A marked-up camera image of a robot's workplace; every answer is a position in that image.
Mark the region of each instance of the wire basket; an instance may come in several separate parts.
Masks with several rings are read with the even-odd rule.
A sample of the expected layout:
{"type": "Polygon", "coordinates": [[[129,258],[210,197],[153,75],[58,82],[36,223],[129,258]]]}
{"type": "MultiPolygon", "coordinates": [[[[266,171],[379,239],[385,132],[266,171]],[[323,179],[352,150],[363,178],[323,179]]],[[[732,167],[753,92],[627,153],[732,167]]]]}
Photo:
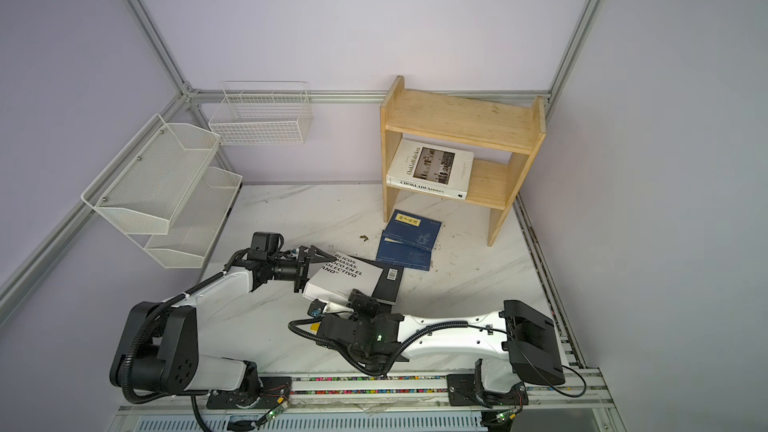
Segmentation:
{"type": "Polygon", "coordinates": [[[226,146],[304,143],[312,123],[306,82],[222,82],[208,125],[226,146]]]}
{"type": "Polygon", "coordinates": [[[82,195],[126,235],[168,234],[219,149],[213,132],[159,116],[150,120],[157,121],[158,130],[95,203],[82,195]]]}
{"type": "Polygon", "coordinates": [[[143,249],[165,268],[201,268],[243,177],[208,167],[167,235],[152,235],[143,249]]]}

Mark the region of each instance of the wooden bookshelf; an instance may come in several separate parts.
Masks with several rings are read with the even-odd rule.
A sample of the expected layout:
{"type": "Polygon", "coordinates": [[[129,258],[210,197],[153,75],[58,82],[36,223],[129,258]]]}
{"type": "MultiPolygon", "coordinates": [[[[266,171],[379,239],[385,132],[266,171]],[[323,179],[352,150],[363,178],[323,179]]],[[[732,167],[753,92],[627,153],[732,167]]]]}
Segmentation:
{"type": "Polygon", "coordinates": [[[381,106],[384,221],[399,191],[387,185],[386,173],[402,134],[505,150],[512,152],[506,164],[475,159],[464,201],[491,209],[488,246],[493,245],[546,136],[544,99],[536,97],[531,107],[508,106],[405,86],[398,76],[381,106]]]}

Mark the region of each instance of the vent grille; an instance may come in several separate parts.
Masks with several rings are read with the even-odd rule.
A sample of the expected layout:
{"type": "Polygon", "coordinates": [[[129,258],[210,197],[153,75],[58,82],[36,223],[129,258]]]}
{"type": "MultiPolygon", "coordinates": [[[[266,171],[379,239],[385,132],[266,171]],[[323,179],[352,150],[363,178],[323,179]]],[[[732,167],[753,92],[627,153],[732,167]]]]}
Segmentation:
{"type": "MultiPolygon", "coordinates": [[[[224,432],[231,420],[256,420],[255,415],[228,415],[216,419],[205,419],[206,424],[216,432],[224,432]]],[[[267,423],[262,430],[299,432],[315,430],[332,432],[354,430],[373,432],[397,430],[398,432],[461,432],[464,430],[486,430],[480,425],[480,413],[469,410],[446,410],[445,412],[382,412],[380,414],[285,414],[267,423]]],[[[193,415],[143,415],[134,429],[136,432],[197,432],[193,415]]]]}

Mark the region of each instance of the white marble table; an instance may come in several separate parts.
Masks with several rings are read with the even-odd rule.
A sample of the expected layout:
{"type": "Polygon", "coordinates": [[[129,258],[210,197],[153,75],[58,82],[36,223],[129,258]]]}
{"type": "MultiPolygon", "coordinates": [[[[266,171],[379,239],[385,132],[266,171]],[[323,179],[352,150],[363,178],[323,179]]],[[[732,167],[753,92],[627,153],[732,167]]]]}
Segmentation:
{"type": "MultiPolygon", "coordinates": [[[[494,246],[488,247],[487,208],[406,191],[399,197],[396,208],[439,220],[443,227],[431,270],[406,269],[393,312],[464,317],[500,310],[504,300],[518,299],[552,315],[514,216],[507,219],[494,246]]],[[[380,185],[244,186],[204,276],[221,270],[257,231],[283,234],[284,248],[316,245],[376,258],[385,225],[380,185]]],[[[288,321],[307,317],[309,305],[288,282],[265,284],[201,325],[200,352],[252,360],[266,374],[353,372],[334,350],[288,330],[288,321]]],[[[566,364],[562,349],[561,356],[566,364]]],[[[435,355],[398,362],[393,370],[467,370],[474,368],[474,362],[466,356],[435,355]]]]}

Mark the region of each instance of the book cover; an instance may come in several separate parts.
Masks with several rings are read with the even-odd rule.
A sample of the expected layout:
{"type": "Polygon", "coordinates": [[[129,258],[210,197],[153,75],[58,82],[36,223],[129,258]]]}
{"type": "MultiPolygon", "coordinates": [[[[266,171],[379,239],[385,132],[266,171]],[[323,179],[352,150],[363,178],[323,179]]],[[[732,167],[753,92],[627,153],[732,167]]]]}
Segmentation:
{"type": "Polygon", "coordinates": [[[403,244],[431,251],[442,222],[395,210],[382,235],[403,244]]]}
{"type": "Polygon", "coordinates": [[[432,252],[422,248],[411,247],[391,238],[382,237],[379,242],[379,251],[376,253],[376,261],[387,264],[402,265],[416,270],[429,270],[429,262],[432,252]]]}
{"type": "Polygon", "coordinates": [[[384,262],[377,262],[368,260],[366,258],[355,258],[358,258],[382,270],[381,275],[379,275],[379,282],[376,284],[376,288],[373,289],[373,294],[371,297],[383,304],[394,305],[395,302],[397,302],[397,293],[400,291],[403,266],[385,264],[384,262]]]}
{"type": "Polygon", "coordinates": [[[403,139],[386,174],[387,185],[464,200],[475,154],[403,139]]]}
{"type": "Polygon", "coordinates": [[[336,253],[335,262],[326,262],[304,286],[304,298],[346,304],[352,289],[371,295],[382,270],[349,255],[336,253]]]}

